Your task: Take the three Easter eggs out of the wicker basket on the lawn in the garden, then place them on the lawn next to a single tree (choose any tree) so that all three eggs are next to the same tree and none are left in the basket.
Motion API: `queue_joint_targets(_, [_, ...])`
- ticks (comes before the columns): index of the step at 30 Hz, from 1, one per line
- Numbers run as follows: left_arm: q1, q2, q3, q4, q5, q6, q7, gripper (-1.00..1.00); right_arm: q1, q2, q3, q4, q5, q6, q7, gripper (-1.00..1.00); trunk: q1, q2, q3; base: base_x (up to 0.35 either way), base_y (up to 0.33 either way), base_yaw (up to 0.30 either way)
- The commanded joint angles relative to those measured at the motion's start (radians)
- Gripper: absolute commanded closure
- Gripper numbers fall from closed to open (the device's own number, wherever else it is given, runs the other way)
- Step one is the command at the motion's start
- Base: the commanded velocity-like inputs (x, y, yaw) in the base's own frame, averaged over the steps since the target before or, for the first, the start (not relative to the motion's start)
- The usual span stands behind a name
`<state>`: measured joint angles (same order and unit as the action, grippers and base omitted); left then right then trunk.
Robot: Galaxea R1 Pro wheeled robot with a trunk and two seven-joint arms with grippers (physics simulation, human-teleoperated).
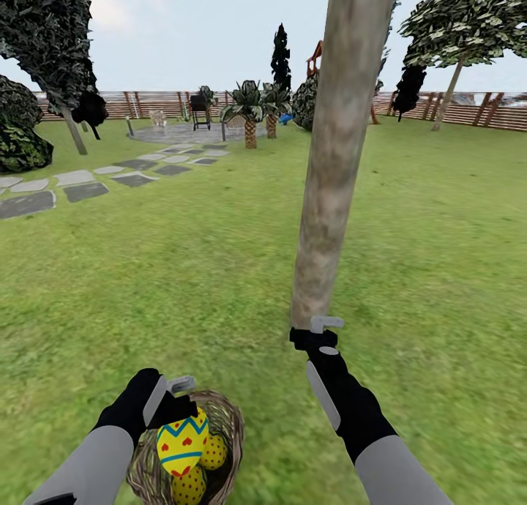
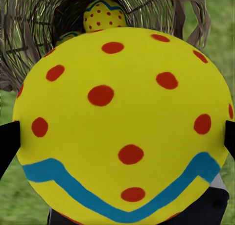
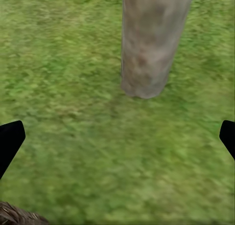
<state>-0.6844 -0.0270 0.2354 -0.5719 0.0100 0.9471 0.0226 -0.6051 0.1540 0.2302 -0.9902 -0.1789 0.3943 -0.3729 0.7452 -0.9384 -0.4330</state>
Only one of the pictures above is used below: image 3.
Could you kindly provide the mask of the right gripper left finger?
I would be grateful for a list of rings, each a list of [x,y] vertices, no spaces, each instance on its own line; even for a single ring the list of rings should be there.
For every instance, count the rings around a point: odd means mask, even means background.
[[[25,131],[20,120],[0,126],[0,179],[24,140]]]

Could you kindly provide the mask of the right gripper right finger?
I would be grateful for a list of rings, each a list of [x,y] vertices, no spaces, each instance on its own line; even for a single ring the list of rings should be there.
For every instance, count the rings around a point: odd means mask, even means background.
[[[219,137],[235,160],[235,122],[224,120]]]

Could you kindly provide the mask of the wicker basket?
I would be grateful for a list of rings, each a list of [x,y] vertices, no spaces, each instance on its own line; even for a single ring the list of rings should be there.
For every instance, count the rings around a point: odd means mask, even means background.
[[[49,222],[38,213],[26,212],[0,200],[0,225],[49,225]]]

